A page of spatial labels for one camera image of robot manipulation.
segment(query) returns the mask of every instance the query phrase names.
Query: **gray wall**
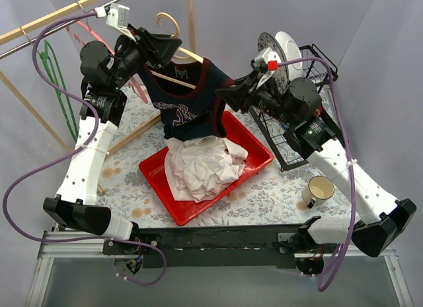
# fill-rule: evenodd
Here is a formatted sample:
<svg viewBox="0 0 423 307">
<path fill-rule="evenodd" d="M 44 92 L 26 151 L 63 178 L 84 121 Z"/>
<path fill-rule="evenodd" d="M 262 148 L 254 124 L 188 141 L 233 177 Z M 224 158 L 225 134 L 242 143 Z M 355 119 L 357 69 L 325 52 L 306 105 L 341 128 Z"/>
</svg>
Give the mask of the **gray wall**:
<svg viewBox="0 0 423 307">
<path fill-rule="evenodd" d="M 415 306 L 423 306 L 422 1 L 375 0 L 337 83 L 354 157 L 389 192 L 419 208 L 395 242 Z"/>
<path fill-rule="evenodd" d="M 75 0 L 51 0 L 61 8 Z M 250 71 L 261 32 L 284 30 L 300 45 L 315 43 L 339 63 L 373 0 L 194 0 L 197 52 L 211 59 L 233 78 Z M 185 0 L 124 0 L 130 7 L 130 22 L 151 32 L 173 32 L 165 21 L 155 25 L 158 12 L 170 13 L 181 27 L 189 48 Z M 102 19 L 90 24 L 113 45 L 116 33 Z"/>
<path fill-rule="evenodd" d="M 0 33 L 33 21 L 54 10 L 49 0 L 0 0 Z M 76 92 L 81 78 L 77 52 L 66 33 L 48 39 L 56 51 L 68 89 Z M 25 38 L 0 46 L 4 52 Z M 30 48 L 0 61 L 0 69 L 39 110 L 68 143 L 71 136 L 61 115 L 56 94 L 37 75 L 30 61 Z M 0 195 L 19 176 L 63 154 L 63 149 L 38 124 L 12 93 L 0 83 Z M 39 173 L 16 187 L 9 210 L 25 231 L 41 236 L 52 221 L 42 210 L 47 196 L 54 196 L 67 164 Z M 0 306 L 22 307 L 35 272 L 39 243 L 18 235 L 0 215 Z"/>
</svg>

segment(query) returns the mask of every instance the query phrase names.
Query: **table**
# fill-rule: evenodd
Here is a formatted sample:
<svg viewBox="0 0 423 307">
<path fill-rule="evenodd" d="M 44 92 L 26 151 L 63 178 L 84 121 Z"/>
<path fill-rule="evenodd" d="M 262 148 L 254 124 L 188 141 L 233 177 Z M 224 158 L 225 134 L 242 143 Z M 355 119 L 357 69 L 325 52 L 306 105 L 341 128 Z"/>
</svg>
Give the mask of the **table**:
<svg viewBox="0 0 423 307">
<path fill-rule="evenodd" d="M 128 96 L 128 102 L 121 127 L 111 144 L 158 113 L 151 103 L 144 104 L 130 88 L 122 90 Z M 323 103 L 330 111 L 329 99 L 324 97 Z M 269 148 L 251 115 L 234 115 Z M 98 196 L 97 204 L 109 206 L 117 216 L 136 222 L 140 228 L 177 226 L 138 168 L 141 161 L 164 147 L 163 124 L 158 123 L 108 158 L 99 179 L 106 194 Z M 298 224 L 316 215 L 349 217 L 350 203 L 338 190 L 321 206 L 312 209 L 305 206 L 301 191 L 316 175 L 321 172 L 310 165 L 281 172 L 278 161 L 274 160 L 185 226 Z"/>
</svg>

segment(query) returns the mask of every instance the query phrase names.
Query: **navy blue shirt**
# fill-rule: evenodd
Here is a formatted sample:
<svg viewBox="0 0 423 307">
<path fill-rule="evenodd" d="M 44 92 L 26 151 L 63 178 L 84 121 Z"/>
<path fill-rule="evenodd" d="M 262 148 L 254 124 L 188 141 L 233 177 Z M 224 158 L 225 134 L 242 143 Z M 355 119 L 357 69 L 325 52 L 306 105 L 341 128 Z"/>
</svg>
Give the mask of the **navy blue shirt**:
<svg viewBox="0 0 423 307">
<path fill-rule="evenodd" d="M 155 77 L 151 70 L 143 66 L 138 75 L 153 106 L 160 110 L 166 139 L 191 140 L 210 135 L 226 137 L 221 123 L 225 102 L 214 91 L 234 84 L 231 78 L 205 58 L 203 64 L 171 62 L 166 67 L 154 69 L 167 77 L 195 85 L 195 89 Z"/>
</svg>

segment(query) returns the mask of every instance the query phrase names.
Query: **red plastic bin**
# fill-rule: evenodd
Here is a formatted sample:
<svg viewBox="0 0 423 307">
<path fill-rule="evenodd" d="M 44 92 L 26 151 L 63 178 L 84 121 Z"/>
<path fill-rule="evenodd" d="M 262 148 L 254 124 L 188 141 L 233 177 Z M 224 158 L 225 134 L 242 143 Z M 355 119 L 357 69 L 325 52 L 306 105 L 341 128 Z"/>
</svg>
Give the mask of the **red plastic bin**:
<svg viewBox="0 0 423 307">
<path fill-rule="evenodd" d="M 144 174 L 173 220 L 179 226 L 183 226 L 191 221 L 208 207 L 215 204 L 219 199 L 229 194 L 241 183 L 258 173 L 265 165 L 273 160 L 273 154 L 230 112 L 223 113 L 222 123 L 226 129 L 227 138 L 244 147 L 248 151 L 249 156 L 245 161 L 245 168 L 241 177 L 219 193 L 213 200 L 206 200 L 199 203 L 195 203 L 194 201 L 175 201 L 171 189 L 167 184 L 164 166 L 168 148 L 163 148 L 161 151 L 142 161 L 139 165 L 139 170 Z"/>
</svg>

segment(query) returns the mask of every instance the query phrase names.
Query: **clothing rack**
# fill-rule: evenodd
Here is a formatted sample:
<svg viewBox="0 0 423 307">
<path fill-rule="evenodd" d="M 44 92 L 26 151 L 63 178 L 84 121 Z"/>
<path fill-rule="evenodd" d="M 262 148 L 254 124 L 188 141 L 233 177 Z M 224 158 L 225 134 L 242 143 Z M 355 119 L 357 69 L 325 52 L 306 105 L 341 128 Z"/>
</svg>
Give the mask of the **clothing rack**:
<svg viewBox="0 0 423 307">
<path fill-rule="evenodd" d="M 26 36 L 28 38 L 28 41 L 20 44 L 18 46 L 15 46 L 14 48 L 10 49 L 9 51 L 4 52 L 0 55 L 0 60 L 3 58 L 6 58 L 10 56 L 11 54 L 14 54 L 15 52 L 18 52 L 19 50 L 22 50 L 28 46 L 31 46 L 36 38 L 29 38 L 28 33 L 32 32 L 36 29 L 39 29 L 43 26 L 46 26 L 60 18 L 63 18 L 64 16 L 67 16 L 71 13 L 74 13 L 75 11 L 78 11 L 79 9 L 83 9 L 83 6 L 89 6 L 92 4 L 95 4 L 99 0 L 79 0 L 76 1 L 66 7 L 63 7 L 57 11 L 54 11 L 46 16 L 40 17 L 39 19 L 36 19 L 35 21 L 32 21 L 26 25 L 20 26 L 19 28 L 16 28 L 10 32 L 7 32 L 5 34 L 0 35 L 0 46 L 3 44 L 6 44 L 10 41 L 13 41 L 21 36 Z M 121 0 L 111 0 L 108 3 L 102 5 L 102 7 L 108 7 L 113 3 L 117 3 Z M 190 37 L 190 47 L 192 50 L 196 49 L 195 46 L 195 32 L 194 32 L 194 3 L 193 0 L 186 0 L 187 1 L 187 7 L 188 7 L 188 34 Z M 51 31 L 46 33 L 46 36 L 49 36 L 77 21 L 69 21 L 65 24 L 62 24 L 58 26 L 55 29 L 52 29 Z M 66 150 L 66 152 L 73 151 L 73 148 L 70 148 L 59 136 L 56 132 L 54 132 L 53 128 L 42 118 L 42 116 L 36 111 L 36 109 L 25 99 L 25 97 L 22 95 L 22 93 L 10 82 L 10 80 L 7 78 L 7 76 L 0 70 L 0 81 L 2 81 L 5 86 L 11 91 L 11 93 L 26 107 L 26 109 L 29 111 L 29 113 L 44 127 L 44 129 L 49 132 L 50 135 L 59 143 L 59 145 Z M 160 121 L 160 114 L 157 116 L 154 116 L 153 118 L 150 118 L 147 122 L 140 125 L 138 128 L 136 128 L 133 132 L 129 133 L 127 136 L 125 136 L 123 139 L 121 139 L 119 142 L 114 144 L 112 147 L 109 148 L 109 155 L 105 157 L 108 158 L 110 155 L 116 153 L 120 149 L 122 149 L 124 146 L 128 145 L 132 140 L 136 139 L 138 136 L 140 136 L 142 133 L 144 133 L 146 130 L 151 128 L 152 126 L 156 125 Z M 104 189 L 101 186 L 98 186 L 98 190 L 103 195 Z"/>
</svg>

